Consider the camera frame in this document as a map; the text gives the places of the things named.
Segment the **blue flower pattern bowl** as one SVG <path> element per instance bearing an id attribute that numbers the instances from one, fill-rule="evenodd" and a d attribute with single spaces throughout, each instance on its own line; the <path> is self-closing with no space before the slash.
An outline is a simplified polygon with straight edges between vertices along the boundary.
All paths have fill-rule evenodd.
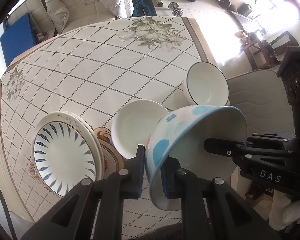
<path id="1" fill-rule="evenodd" d="M 208 153 L 204 149 L 208 138 L 244 143 L 247 139 L 244 114 L 233 106 L 186 106 L 158 121 L 145 149 L 149 196 L 157 208 L 181 209 L 181 202 L 167 199 L 162 187 L 160 168 L 167 157 L 178 159 L 182 168 L 199 178 L 227 180 L 232 175 L 236 164 L 227 154 Z"/>

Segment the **chrome dumbbell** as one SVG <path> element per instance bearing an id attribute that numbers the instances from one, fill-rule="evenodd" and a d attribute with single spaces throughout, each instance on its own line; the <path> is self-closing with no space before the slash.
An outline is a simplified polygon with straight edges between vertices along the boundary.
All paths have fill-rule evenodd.
<path id="1" fill-rule="evenodd" d="M 176 2 L 169 3 L 168 9 L 172 12 L 173 16 L 176 16 L 176 17 L 182 17 L 183 16 L 184 11 L 183 11 L 183 9 L 181 9 L 179 7 L 179 4 L 176 3 Z"/>

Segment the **plain white plate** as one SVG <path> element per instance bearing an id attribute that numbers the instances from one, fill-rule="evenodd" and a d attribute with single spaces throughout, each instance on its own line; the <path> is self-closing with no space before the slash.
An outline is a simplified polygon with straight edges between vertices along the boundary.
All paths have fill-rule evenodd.
<path id="1" fill-rule="evenodd" d="M 55 121 L 66 123 L 79 132 L 79 134 L 86 141 L 87 145 L 89 146 L 92 152 L 97 172 L 95 180 L 102 179 L 104 174 L 104 158 L 100 143 L 98 142 L 98 139 L 94 134 L 92 128 L 90 128 L 87 122 L 85 122 L 79 116 L 67 111 L 52 112 L 43 117 L 42 120 L 38 122 L 35 128 L 35 135 L 37 135 L 39 129 L 42 128 L 45 124 Z"/>

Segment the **floral checked tablecloth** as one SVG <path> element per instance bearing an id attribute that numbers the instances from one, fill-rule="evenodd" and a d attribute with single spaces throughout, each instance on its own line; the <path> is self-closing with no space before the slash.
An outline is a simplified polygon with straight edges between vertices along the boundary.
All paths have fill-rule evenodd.
<path id="1" fill-rule="evenodd" d="M 198 61 L 215 63 L 204 30 L 189 18 L 155 16 L 76 28 L 32 49 L 0 78 L 0 189 L 14 224 L 34 223 L 59 200 L 40 178 L 31 144 L 54 111 L 80 116 L 104 153 L 106 176 L 124 165 L 110 135 L 126 104 L 184 107 L 183 81 Z"/>

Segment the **black blue weight bench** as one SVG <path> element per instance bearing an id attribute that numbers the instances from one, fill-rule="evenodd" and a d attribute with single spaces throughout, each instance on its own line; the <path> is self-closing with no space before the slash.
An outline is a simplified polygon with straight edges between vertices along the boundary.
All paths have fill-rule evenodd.
<path id="1" fill-rule="evenodd" d="M 132 17 L 157 16 L 152 0 L 132 0 L 132 2 L 134 7 Z"/>

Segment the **dark wooden chair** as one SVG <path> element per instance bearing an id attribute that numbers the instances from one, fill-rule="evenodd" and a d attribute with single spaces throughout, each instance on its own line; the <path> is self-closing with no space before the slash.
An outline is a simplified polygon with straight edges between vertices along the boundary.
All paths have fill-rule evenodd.
<path id="1" fill-rule="evenodd" d="M 270 42 L 259 39 L 255 33 L 250 33 L 248 38 L 250 41 L 241 46 L 241 52 L 246 54 L 252 70 L 278 66 L 282 62 L 278 56 L 284 55 L 288 47 L 299 46 L 296 38 L 288 31 L 284 31 Z M 259 66 L 254 58 L 258 54 L 262 54 L 265 59 L 265 63 Z"/>

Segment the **blue leaf pattern plate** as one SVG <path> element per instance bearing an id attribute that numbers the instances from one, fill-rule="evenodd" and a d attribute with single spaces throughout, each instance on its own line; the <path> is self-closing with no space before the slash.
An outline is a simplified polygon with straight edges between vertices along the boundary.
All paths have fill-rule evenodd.
<path id="1" fill-rule="evenodd" d="M 50 122 L 39 129 L 33 145 L 34 163 L 43 182 L 64 196 L 82 179 L 96 179 L 96 167 L 86 141 L 70 125 Z"/>

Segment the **white shallow bowl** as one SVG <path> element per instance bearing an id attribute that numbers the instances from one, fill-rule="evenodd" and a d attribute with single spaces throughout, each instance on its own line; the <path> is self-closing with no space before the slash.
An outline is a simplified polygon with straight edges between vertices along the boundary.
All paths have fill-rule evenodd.
<path id="1" fill-rule="evenodd" d="M 157 122 L 169 111 L 152 100 L 136 100 L 122 107 L 111 124 L 111 137 L 119 154 L 125 159 L 136 156 L 138 145 L 146 145 Z"/>

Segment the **white bowl dark rim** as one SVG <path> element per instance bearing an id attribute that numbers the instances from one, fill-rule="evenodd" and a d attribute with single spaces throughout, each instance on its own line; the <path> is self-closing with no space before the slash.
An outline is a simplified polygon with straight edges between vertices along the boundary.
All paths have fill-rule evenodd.
<path id="1" fill-rule="evenodd" d="M 224 74 L 209 62 L 197 62 L 189 68 L 183 92 L 190 105 L 225 106 L 229 101 Z"/>

